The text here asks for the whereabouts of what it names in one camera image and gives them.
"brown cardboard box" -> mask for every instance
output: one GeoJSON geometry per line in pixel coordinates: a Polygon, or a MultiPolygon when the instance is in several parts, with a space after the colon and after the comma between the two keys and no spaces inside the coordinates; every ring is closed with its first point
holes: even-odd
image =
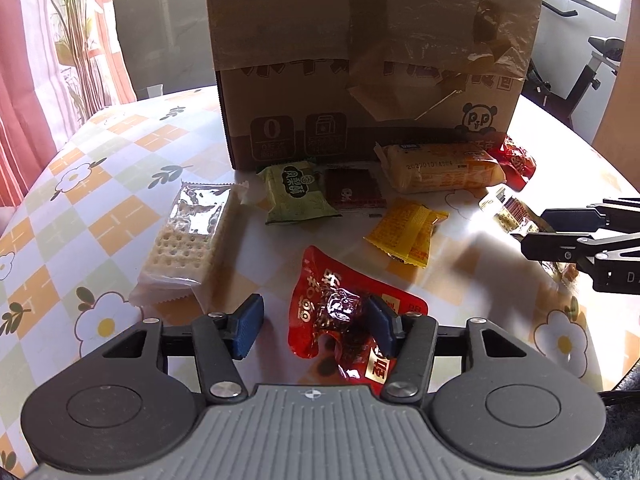
{"type": "Polygon", "coordinates": [[[541,0],[207,0],[233,166],[502,142],[541,0]]]}

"gray gripper base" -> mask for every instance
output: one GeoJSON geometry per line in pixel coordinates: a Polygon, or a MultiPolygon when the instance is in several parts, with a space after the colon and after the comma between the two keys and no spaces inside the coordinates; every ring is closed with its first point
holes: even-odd
{"type": "MultiPolygon", "coordinates": [[[[28,480],[79,480],[40,466],[28,480]]],[[[259,386],[241,404],[207,409],[168,455],[101,480],[513,480],[467,463],[435,438],[420,413],[375,399],[367,386],[259,386]]],[[[587,466],[540,474],[595,480],[587,466]]]]}

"floral tablecloth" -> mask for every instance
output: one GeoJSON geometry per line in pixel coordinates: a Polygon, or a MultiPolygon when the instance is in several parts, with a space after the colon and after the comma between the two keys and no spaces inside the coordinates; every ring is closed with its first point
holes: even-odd
{"type": "MultiPolygon", "coordinates": [[[[523,98],[510,135],[537,159],[521,197],[538,212],[638,195],[578,136],[523,98]]],[[[340,381],[330,344],[311,361],[287,347],[289,300],[311,244],[421,296],[441,324],[491,319],[593,388],[614,386],[640,355],[640,298],[593,292],[588,276],[572,290],[555,283],[478,209],[483,192],[415,196],[450,212],[434,235],[427,269],[395,262],[362,240],[376,219],[266,226],[262,183],[231,170],[216,88],[191,90],[91,118],[42,173],[0,239],[0,459],[15,475],[34,467],[19,423],[32,390],[145,316],[183,324],[200,313],[192,299],[148,312],[127,302],[181,180],[249,181],[248,203],[226,244],[225,286],[216,295],[217,307],[228,312],[252,292],[264,297],[266,322],[238,365],[249,388],[340,381]]],[[[432,389],[459,370],[459,360],[436,360],[432,389]]],[[[170,359],[170,372],[197,389],[193,360],[170,359]]]]}

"checkered tablecloth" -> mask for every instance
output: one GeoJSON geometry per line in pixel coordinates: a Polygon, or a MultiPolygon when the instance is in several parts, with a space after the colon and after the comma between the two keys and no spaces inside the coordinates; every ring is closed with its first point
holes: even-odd
{"type": "MultiPolygon", "coordinates": [[[[522,193],[538,212],[637,195],[587,144],[525,100],[510,134],[538,161],[522,193]]],[[[287,347],[290,296],[310,244],[423,297],[441,324],[488,317],[594,388],[612,387],[640,355],[640,298],[597,294],[586,276],[572,290],[553,282],[479,211],[481,193],[415,196],[450,212],[427,269],[395,262],[362,240],[375,219],[265,226],[262,183],[231,170],[216,88],[191,90],[93,117],[42,173],[0,239],[0,458],[15,475],[34,467],[19,423],[32,390],[143,316],[183,324],[200,313],[192,299],[148,312],[126,301],[181,180],[249,181],[215,301],[230,312],[252,292],[264,297],[266,322],[239,364],[250,388],[340,381],[329,345],[313,361],[287,347]]],[[[381,186],[391,198],[382,178],[381,186]]],[[[170,371],[197,388],[193,362],[172,359],[170,371]]],[[[432,388],[458,371],[459,362],[436,362],[432,388]]]]}

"white wall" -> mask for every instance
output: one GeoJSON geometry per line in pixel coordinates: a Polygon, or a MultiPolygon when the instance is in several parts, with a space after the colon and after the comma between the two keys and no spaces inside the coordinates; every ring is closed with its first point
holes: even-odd
{"type": "MultiPolygon", "coordinates": [[[[590,36],[626,37],[631,0],[622,0],[617,19],[612,20],[588,7],[571,0],[546,0],[560,10],[577,10],[578,16],[562,18],[545,7],[540,15],[540,26],[533,47],[533,61],[540,75],[551,83],[551,89],[560,97],[567,97],[580,72],[591,59],[593,47],[590,36]]],[[[597,79],[602,85],[598,91],[587,90],[572,118],[574,130],[591,143],[598,130],[616,77],[607,66],[601,66],[597,79]]]]}
{"type": "Polygon", "coordinates": [[[113,6],[139,96],[156,84],[165,94],[215,84],[206,0],[113,0],[113,6]]]}

